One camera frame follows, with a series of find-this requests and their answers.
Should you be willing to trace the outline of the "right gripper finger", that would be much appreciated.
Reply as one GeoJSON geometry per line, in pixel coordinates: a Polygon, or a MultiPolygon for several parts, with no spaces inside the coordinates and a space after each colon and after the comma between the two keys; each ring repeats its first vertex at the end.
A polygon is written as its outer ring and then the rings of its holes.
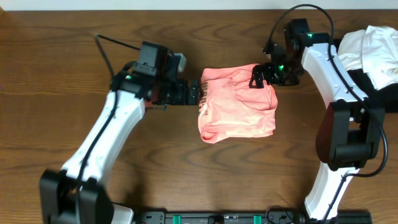
{"type": "Polygon", "coordinates": [[[252,68],[252,77],[253,78],[263,78],[264,75],[264,66],[263,65],[255,65],[252,68]]]}
{"type": "Polygon", "coordinates": [[[264,88],[264,77],[261,74],[252,74],[249,81],[249,88],[264,88]]]}

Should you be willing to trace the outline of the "pink printed t-shirt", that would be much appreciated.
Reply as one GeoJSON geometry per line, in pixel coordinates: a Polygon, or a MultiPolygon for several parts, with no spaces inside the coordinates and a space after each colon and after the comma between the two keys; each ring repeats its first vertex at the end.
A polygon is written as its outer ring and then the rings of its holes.
{"type": "Polygon", "coordinates": [[[204,142],[214,144],[227,138],[273,135],[277,97],[266,82],[264,88],[249,87],[255,66],[254,63],[203,70],[198,130],[204,142]]]}

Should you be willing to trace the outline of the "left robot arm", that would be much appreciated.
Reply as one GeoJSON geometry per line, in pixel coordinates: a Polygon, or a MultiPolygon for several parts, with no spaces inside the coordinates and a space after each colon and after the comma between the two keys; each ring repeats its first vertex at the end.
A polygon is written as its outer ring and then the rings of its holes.
{"type": "Polygon", "coordinates": [[[143,42],[139,58],[113,73],[103,110],[61,170],[39,182],[44,223],[132,223],[134,211],[112,202],[106,183],[124,143],[148,109],[196,105],[198,80],[179,78],[187,59],[167,47],[143,42]]]}

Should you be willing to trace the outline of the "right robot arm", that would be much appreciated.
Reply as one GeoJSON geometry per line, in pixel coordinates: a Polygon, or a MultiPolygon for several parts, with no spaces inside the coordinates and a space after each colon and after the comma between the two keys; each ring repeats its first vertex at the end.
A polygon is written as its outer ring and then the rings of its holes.
{"type": "Polygon", "coordinates": [[[285,47],[269,40],[263,51],[270,61],[256,65],[249,87],[294,86],[308,73],[324,101],[326,112],[315,148],[320,167],[301,211],[269,209],[268,223],[371,223],[368,211],[338,210],[349,182],[374,159],[386,143],[382,128],[385,110],[368,98],[338,59],[332,33],[311,32],[306,19],[284,26],[285,47]]]}

